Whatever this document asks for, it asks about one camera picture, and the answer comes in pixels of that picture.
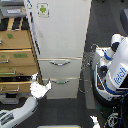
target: white robot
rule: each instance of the white robot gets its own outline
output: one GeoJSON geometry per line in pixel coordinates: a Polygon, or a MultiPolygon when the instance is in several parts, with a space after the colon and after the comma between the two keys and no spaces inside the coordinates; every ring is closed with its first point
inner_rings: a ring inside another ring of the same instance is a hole
{"type": "Polygon", "coordinates": [[[92,69],[94,94],[115,105],[128,90],[128,37],[114,34],[111,47],[97,47],[92,69]]]}
{"type": "Polygon", "coordinates": [[[36,81],[37,75],[32,76],[30,86],[32,97],[29,97],[21,108],[0,111],[0,128],[15,128],[36,111],[38,107],[37,99],[42,98],[51,89],[50,81],[46,86],[40,85],[36,81]]]}

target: blue logo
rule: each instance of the blue logo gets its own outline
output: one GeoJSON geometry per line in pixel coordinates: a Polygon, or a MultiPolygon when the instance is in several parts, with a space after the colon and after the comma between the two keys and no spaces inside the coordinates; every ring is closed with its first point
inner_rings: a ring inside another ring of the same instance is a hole
{"type": "Polygon", "coordinates": [[[117,77],[114,78],[115,82],[119,85],[121,81],[124,79],[126,74],[126,70],[124,68],[120,68],[120,72],[117,74],[117,77]]]}

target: white refrigerator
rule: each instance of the white refrigerator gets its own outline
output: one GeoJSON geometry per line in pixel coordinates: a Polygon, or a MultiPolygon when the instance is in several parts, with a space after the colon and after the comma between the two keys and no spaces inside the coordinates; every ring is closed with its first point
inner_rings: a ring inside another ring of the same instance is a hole
{"type": "Polygon", "coordinates": [[[77,98],[91,0],[24,0],[48,99],[77,98]]]}

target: freezer drawer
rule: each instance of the freezer drawer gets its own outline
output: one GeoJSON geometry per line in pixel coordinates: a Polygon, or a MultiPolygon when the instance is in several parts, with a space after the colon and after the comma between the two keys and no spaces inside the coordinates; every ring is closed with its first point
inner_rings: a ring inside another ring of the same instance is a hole
{"type": "Polygon", "coordinates": [[[23,49],[31,48],[28,32],[21,31],[0,31],[0,49],[23,49]]]}
{"type": "Polygon", "coordinates": [[[0,66],[26,66],[34,65],[31,49],[0,50],[0,66]]]}
{"type": "Polygon", "coordinates": [[[77,98],[79,79],[65,78],[65,79],[50,79],[52,89],[48,91],[48,99],[61,99],[61,98],[77,98]]]}
{"type": "Polygon", "coordinates": [[[82,59],[38,61],[42,78],[79,77],[82,59]]]}
{"type": "Polygon", "coordinates": [[[31,76],[37,72],[36,65],[0,67],[0,77],[31,76]]]}
{"type": "Polygon", "coordinates": [[[31,81],[27,82],[1,82],[0,93],[25,93],[30,92],[31,81]]]}

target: wooden cabinet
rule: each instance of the wooden cabinet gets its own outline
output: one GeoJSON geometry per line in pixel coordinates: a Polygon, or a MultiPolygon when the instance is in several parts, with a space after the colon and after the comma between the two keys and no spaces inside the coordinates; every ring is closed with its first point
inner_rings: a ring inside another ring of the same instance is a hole
{"type": "Polygon", "coordinates": [[[10,18],[7,30],[0,31],[0,94],[29,93],[30,79],[21,78],[30,78],[39,71],[30,32],[21,29],[12,31],[14,20],[10,18]],[[17,77],[19,81],[10,80],[17,77]]]}

